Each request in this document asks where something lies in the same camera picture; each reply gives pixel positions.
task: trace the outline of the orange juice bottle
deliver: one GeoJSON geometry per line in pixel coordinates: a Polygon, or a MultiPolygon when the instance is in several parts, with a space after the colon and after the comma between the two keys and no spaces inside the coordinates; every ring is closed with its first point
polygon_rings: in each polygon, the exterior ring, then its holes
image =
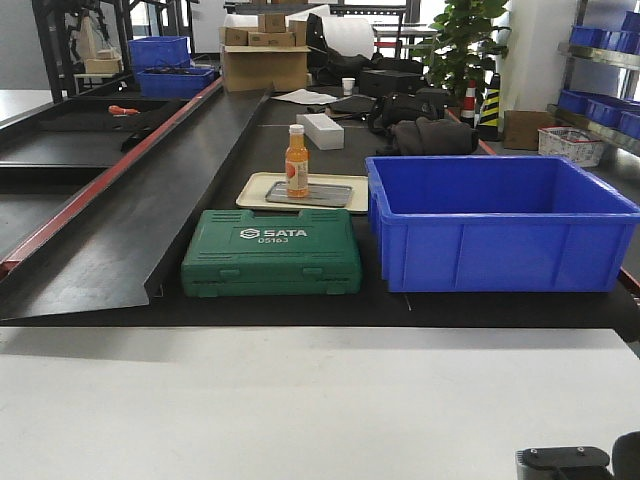
{"type": "Polygon", "coordinates": [[[289,126],[289,148],[285,153],[287,196],[309,195],[309,150],[304,146],[304,125],[289,126]]]}

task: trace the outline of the paper cup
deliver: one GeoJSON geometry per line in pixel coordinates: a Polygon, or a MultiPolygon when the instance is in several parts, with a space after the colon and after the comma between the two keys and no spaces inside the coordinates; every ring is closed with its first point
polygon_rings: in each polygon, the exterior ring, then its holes
{"type": "Polygon", "coordinates": [[[343,78],[342,79],[342,90],[344,92],[345,97],[353,94],[353,86],[356,84],[355,78],[343,78]]]}

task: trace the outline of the blue bin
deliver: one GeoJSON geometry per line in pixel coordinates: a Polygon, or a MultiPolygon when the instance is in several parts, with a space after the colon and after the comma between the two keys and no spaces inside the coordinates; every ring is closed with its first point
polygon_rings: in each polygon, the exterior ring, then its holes
{"type": "Polygon", "coordinates": [[[191,64],[187,37],[145,37],[129,40],[131,65],[136,74],[147,68],[178,67],[191,64]]]}
{"type": "Polygon", "coordinates": [[[211,68],[186,68],[186,74],[139,72],[143,97],[192,98],[216,78],[211,68]]]}
{"type": "Polygon", "coordinates": [[[621,30],[640,32],[640,13],[628,11],[624,17],[624,22],[622,22],[621,30]]]}
{"type": "Polygon", "coordinates": [[[607,95],[598,93],[580,92],[577,90],[561,90],[558,99],[558,107],[573,113],[584,115],[587,110],[587,101],[589,99],[609,99],[607,95]]]}
{"type": "Polygon", "coordinates": [[[585,47],[599,47],[604,36],[604,30],[600,28],[574,26],[571,30],[569,43],[572,45],[584,45],[585,47]]]}
{"type": "Polygon", "coordinates": [[[618,130],[625,135],[640,139],[640,112],[622,112],[618,130]]]}
{"type": "Polygon", "coordinates": [[[638,49],[638,40],[640,40],[640,34],[636,32],[620,32],[620,38],[615,49],[618,52],[635,53],[638,49]]]}
{"type": "Polygon", "coordinates": [[[600,48],[604,50],[615,50],[618,47],[621,33],[622,32],[605,31],[600,40],[600,48]]]}
{"type": "Polygon", "coordinates": [[[617,98],[591,98],[587,100],[585,116],[605,127],[618,128],[622,112],[640,111],[640,105],[617,98]]]}
{"type": "Polygon", "coordinates": [[[640,208],[562,157],[370,157],[392,292],[610,291],[640,208]]]}

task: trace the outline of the beige tray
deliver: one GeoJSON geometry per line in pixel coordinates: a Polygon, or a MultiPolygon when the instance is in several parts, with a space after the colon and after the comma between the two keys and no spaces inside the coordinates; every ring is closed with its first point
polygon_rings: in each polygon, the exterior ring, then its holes
{"type": "MultiPolygon", "coordinates": [[[[284,180],[284,173],[258,172],[251,175],[246,185],[236,199],[236,205],[240,208],[253,208],[257,210],[286,210],[297,211],[303,208],[326,210],[331,207],[319,207],[315,205],[299,205],[290,203],[267,202],[265,197],[273,184],[284,180]]],[[[309,175],[309,183],[325,183],[331,185],[347,185],[353,189],[351,200],[344,207],[351,213],[367,213],[369,208],[369,187],[367,177],[350,175],[309,175]]]]}

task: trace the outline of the green leaves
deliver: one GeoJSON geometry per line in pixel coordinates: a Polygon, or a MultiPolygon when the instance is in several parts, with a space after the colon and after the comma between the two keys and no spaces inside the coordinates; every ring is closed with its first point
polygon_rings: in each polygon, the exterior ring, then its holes
{"type": "Polygon", "coordinates": [[[507,9],[504,8],[508,0],[484,0],[482,2],[482,15],[486,18],[498,18],[502,16],[507,9]]]}
{"type": "Polygon", "coordinates": [[[476,81],[478,100],[486,88],[487,71],[495,71],[496,55],[506,56],[506,45],[498,44],[493,32],[511,30],[493,26],[492,19],[506,12],[508,0],[445,0],[444,12],[434,17],[436,54],[423,57],[429,81],[464,97],[469,79],[476,81]]]}

